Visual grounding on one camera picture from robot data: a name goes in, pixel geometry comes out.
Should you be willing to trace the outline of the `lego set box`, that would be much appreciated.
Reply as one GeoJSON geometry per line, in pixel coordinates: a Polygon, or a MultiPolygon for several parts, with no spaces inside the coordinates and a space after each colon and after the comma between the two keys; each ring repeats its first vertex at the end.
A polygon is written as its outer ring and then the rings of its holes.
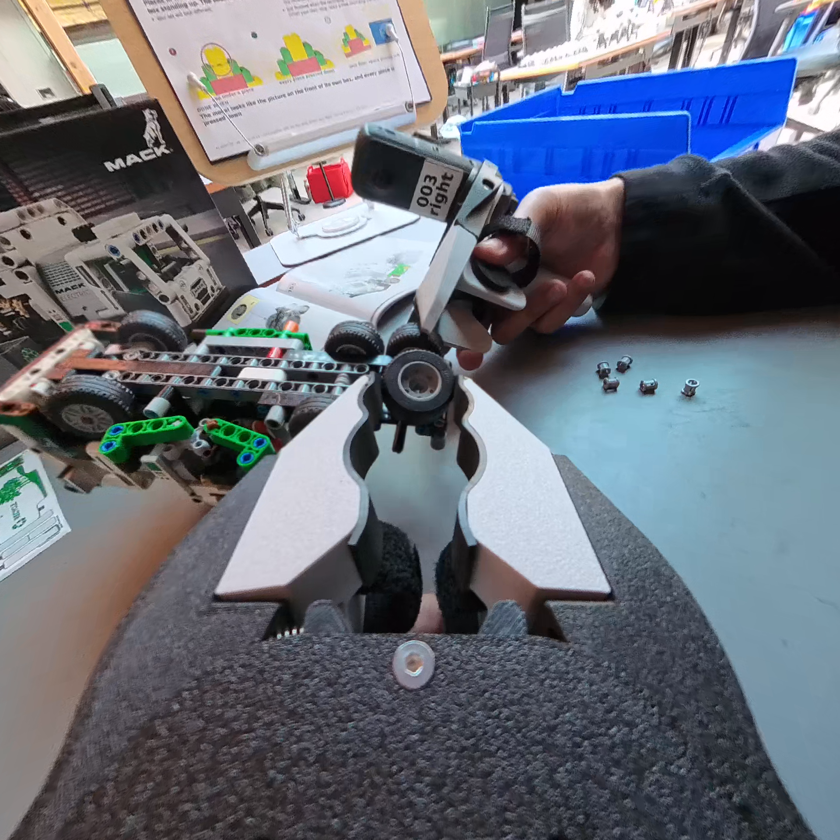
{"type": "Polygon", "coordinates": [[[2,114],[2,381],[96,320],[212,328],[256,280],[161,106],[2,114]]]}

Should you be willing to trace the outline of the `black office chair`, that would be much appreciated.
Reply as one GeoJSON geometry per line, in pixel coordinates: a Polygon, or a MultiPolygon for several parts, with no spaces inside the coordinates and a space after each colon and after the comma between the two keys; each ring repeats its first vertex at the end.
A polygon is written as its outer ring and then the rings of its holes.
{"type": "Polygon", "coordinates": [[[279,188],[279,184],[280,182],[277,178],[269,178],[257,180],[236,188],[239,201],[246,211],[248,220],[253,221],[258,217],[268,238],[275,235],[270,225],[270,214],[285,214],[287,211],[286,205],[282,201],[273,201],[266,197],[268,190],[279,188]]]}

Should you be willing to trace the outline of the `lego truck model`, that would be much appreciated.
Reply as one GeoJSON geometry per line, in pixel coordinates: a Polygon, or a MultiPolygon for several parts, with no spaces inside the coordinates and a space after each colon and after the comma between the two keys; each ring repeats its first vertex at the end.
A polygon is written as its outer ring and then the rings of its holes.
{"type": "Polygon", "coordinates": [[[158,481],[212,506],[357,382],[372,384],[371,422],[445,444],[456,373],[414,323],[388,343],[369,322],[330,331],[193,330],[138,310],[67,332],[2,385],[2,429],[61,462],[68,489],[158,481]]]}

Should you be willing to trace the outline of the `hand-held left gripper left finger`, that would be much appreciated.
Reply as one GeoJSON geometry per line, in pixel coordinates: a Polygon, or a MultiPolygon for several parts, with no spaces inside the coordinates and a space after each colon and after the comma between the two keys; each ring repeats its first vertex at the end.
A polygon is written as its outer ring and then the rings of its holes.
{"type": "Polygon", "coordinates": [[[364,375],[284,447],[214,592],[219,602],[286,603],[295,623],[310,604],[336,605],[364,627],[361,593],[383,562],[383,527],[365,478],[379,449],[382,409],[364,375]]]}

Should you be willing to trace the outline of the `lego instruction booklet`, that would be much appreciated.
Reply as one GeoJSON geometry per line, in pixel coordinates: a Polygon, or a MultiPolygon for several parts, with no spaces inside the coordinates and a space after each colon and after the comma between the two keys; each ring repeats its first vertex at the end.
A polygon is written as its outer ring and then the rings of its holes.
{"type": "Polygon", "coordinates": [[[377,327],[389,309],[412,299],[436,248],[410,238],[373,238],[242,293],[214,328],[281,330],[294,322],[319,350],[338,323],[361,320],[377,327]]]}

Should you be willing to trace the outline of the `large blue plastic bin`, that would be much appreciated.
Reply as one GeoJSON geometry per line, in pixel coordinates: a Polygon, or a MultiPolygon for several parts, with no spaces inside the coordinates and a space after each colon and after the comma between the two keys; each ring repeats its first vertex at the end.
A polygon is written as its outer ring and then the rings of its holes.
{"type": "Polygon", "coordinates": [[[796,58],[781,56],[556,87],[464,122],[460,149],[493,163],[519,198],[682,154],[720,161],[782,128],[796,68],[796,58]]]}

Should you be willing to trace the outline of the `person's right forearm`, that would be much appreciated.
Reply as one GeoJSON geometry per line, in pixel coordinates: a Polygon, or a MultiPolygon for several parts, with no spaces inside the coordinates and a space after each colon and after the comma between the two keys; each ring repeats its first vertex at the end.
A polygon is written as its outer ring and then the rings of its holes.
{"type": "Polygon", "coordinates": [[[602,314],[724,316],[839,303],[839,132],[619,175],[602,314]]]}

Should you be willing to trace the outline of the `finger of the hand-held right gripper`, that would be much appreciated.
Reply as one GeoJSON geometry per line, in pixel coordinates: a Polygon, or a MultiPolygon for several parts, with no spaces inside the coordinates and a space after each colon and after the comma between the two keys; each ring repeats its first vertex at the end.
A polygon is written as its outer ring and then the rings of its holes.
{"type": "Polygon", "coordinates": [[[488,330],[471,310],[445,310],[437,322],[437,335],[450,349],[486,354],[492,347],[488,330]]]}
{"type": "Polygon", "coordinates": [[[437,333],[438,321],[445,310],[474,313],[477,300],[472,294],[474,289],[470,286],[459,289],[459,282],[476,241],[476,236],[458,225],[451,226],[442,237],[414,298],[417,322],[425,333],[437,333]]]}

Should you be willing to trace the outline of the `printed instruction sheet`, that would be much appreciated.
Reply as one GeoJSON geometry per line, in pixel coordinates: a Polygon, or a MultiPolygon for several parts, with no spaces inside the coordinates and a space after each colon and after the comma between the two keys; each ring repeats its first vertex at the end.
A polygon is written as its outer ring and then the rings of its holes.
{"type": "Polygon", "coordinates": [[[413,121],[432,99],[398,2],[130,5],[212,162],[413,121]]]}

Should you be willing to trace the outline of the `person's right hand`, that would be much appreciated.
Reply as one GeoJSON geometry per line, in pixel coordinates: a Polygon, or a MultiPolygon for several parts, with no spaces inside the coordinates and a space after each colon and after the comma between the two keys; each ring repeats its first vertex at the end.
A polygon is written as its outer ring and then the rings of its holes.
{"type": "Polygon", "coordinates": [[[494,343],[527,331],[554,333],[601,296],[616,272],[624,205],[618,177],[544,186],[524,197],[516,215],[539,231],[542,274],[526,289],[524,309],[497,309],[485,318],[494,343]]]}

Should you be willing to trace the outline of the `green white sticker sheet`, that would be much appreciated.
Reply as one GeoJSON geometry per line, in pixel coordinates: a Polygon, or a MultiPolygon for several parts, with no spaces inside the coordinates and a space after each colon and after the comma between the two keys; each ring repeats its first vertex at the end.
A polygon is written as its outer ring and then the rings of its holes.
{"type": "Polygon", "coordinates": [[[41,458],[26,449],[1,465],[1,580],[71,531],[41,458]]]}

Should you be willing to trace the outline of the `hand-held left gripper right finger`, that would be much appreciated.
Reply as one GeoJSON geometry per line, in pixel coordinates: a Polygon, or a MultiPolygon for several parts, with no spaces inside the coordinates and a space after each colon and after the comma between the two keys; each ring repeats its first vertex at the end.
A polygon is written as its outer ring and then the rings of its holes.
{"type": "Polygon", "coordinates": [[[455,585],[527,620],[548,602],[607,602],[613,589],[550,448],[475,380],[455,390],[455,585]]]}

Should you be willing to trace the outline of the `instruction sheet on wooden stand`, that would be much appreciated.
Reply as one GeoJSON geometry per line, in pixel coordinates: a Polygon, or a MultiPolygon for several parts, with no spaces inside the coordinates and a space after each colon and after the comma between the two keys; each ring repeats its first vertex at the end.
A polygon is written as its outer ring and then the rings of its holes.
{"type": "MultiPolygon", "coordinates": [[[[159,60],[134,16],[130,3],[102,2],[101,5],[145,89],[162,105],[166,117],[195,168],[210,182],[229,187],[243,186],[263,177],[285,175],[298,167],[321,163],[352,148],[355,137],[364,123],[332,137],[305,143],[294,149],[282,149],[274,154],[267,154],[264,149],[256,147],[253,154],[241,154],[217,162],[208,160],[159,60]]],[[[372,122],[382,123],[388,129],[411,133],[433,123],[442,114],[446,103],[447,81],[424,3],[398,2],[398,4],[402,9],[407,32],[415,48],[432,99],[414,107],[413,121],[388,119],[372,122]]]]}

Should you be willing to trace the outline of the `red storage box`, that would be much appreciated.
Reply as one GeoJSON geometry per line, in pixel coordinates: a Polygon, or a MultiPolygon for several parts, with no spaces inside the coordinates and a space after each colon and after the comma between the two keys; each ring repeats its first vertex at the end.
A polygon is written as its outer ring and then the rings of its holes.
{"type": "Polygon", "coordinates": [[[350,165],[344,158],[310,164],[306,184],[311,200],[324,206],[341,204],[354,194],[350,165]]]}

